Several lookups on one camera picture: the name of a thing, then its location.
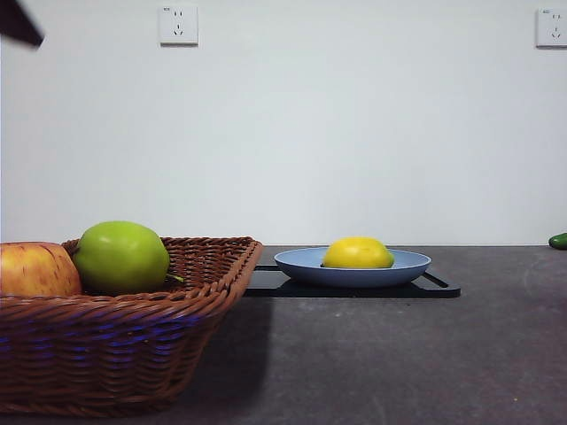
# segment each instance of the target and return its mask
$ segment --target lemon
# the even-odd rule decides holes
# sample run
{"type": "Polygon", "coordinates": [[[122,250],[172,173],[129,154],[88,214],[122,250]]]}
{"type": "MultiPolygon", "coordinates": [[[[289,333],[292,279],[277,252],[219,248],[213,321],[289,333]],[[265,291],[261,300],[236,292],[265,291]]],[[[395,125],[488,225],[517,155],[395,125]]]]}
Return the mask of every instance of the lemon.
{"type": "Polygon", "coordinates": [[[322,259],[323,267],[387,268],[393,264],[393,254],[377,239],[349,236],[331,244],[322,259]]]}

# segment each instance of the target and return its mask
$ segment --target blue plate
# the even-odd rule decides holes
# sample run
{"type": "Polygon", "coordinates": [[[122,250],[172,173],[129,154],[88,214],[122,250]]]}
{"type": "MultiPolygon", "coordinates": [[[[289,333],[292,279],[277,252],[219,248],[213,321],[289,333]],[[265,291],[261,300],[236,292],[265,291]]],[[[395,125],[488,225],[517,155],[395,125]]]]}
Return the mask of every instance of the blue plate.
{"type": "Polygon", "coordinates": [[[328,247],[280,252],[274,256],[280,269],[293,279],[339,288],[378,288],[408,283],[419,277],[431,263],[417,252],[389,250],[394,256],[389,268],[321,267],[328,247]]]}

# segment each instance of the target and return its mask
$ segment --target green apple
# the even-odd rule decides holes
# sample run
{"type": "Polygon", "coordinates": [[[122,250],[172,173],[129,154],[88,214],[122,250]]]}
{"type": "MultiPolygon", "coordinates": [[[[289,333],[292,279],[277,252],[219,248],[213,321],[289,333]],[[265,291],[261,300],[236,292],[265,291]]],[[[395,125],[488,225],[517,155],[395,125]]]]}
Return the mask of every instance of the green apple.
{"type": "Polygon", "coordinates": [[[151,229],[131,221],[104,221],[87,229],[73,262],[86,287],[108,295],[158,290],[169,253],[151,229]]]}

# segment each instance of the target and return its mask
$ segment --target wicker basket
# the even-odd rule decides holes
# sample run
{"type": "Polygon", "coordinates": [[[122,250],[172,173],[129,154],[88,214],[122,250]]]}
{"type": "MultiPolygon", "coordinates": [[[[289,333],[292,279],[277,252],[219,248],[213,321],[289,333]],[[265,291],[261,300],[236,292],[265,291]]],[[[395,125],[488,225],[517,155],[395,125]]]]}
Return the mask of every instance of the wicker basket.
{"type": "Polygon", "coordinates": [[[167,281],[167,291],[0,297],[0,412],[116,417],[176,400],[243,295],[262,245],[250,237],[162,240],[169,273],[185,280],[167,281]]]}

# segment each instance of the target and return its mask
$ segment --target green vegetable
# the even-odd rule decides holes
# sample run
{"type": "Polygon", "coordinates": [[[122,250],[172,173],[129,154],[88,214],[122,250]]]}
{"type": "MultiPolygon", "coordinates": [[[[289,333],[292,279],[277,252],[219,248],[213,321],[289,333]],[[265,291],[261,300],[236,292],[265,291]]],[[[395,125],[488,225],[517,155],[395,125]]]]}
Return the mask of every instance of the green vegetable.
{"type": "Polygon", "coordinates": [[[549,238],[549,246],[557,250],[567,250],[567,233],[551,236],[549,238]]]}

